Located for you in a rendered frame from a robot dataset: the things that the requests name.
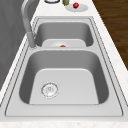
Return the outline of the grey double basin sink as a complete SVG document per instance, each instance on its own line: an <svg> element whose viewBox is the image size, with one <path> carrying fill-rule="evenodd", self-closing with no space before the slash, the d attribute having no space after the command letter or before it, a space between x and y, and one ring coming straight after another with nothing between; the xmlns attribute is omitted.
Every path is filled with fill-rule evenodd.
<svg viewBox="0 0 128 128"><path fill-rule="evenodd" d="M91 17L38 17L24 45L0 121L128 121L128 104ZM48 47L65 41L70 47Z"/></svg>

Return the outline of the white plate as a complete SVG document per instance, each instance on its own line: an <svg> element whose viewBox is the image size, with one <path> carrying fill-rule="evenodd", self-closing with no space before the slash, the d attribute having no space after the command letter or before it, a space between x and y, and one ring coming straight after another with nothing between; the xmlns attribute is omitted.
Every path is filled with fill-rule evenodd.
<svg viewBox="0 0 128 128"><path fill-rule="evenodd" d="M70 44L65 41L54 41L51 42L48 47L60 47L61 45L65 45L66 47L70 47Z"/></svg>
<svg viewBox="0 0 128 128"><path fill-rule="evenodd" d="M84 5L84 4L79 4L79 6L77 8L73 7L73 4L69 4L67 6L65 6L65 9L71 12L84 12L88 10L88 6Z"/></svg>

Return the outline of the grey curved tap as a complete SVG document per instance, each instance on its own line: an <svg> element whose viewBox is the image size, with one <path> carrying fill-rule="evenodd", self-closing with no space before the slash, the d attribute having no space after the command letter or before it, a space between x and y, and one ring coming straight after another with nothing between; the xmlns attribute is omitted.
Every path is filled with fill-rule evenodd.
<svg viewBox="0 0 128 128"><path fill-rule="evenodd" d="M25 32L26 32L26 35L29 41L29 46L31 48L36 48L36 44L34 42L34 34L33 34L31 23L28 17L28 7L34 1L35 0L24 0L21 6L21 15L23 19L23 25L24 25Z"/></svg>

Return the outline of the red apple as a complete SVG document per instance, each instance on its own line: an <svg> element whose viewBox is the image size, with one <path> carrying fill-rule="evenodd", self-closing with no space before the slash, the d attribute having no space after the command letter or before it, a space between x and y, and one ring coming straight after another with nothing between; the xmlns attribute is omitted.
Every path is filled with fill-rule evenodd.
<svg viewBox="0 0 128 128"><path fill-rule="evenodd" d="M79 4L77 3L77 2L75 2L74 4L73 4L73 8L78 8L79 7Z"/></svg>

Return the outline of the olive green jar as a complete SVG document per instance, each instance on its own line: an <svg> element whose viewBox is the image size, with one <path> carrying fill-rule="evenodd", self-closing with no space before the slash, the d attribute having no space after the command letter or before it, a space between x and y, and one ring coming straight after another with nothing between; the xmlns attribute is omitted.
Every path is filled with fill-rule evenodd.
<svg viewBox="0 0 128 128"><path fill-rule="evenodd" d="M63 3L63 5L68 5L69 4L69 0L63 0L62 3Z"/></svg>

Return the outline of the black rimmed round plate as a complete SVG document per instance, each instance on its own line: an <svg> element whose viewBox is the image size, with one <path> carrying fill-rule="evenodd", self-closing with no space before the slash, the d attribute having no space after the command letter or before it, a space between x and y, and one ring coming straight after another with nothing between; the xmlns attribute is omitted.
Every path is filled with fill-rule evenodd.
<svg viewBox="0 0 128 128"><path fill-rule="evenodd" d="M44 2L48 4L56 4L56 3L59 3L60 0L44 0Z"/></svg>

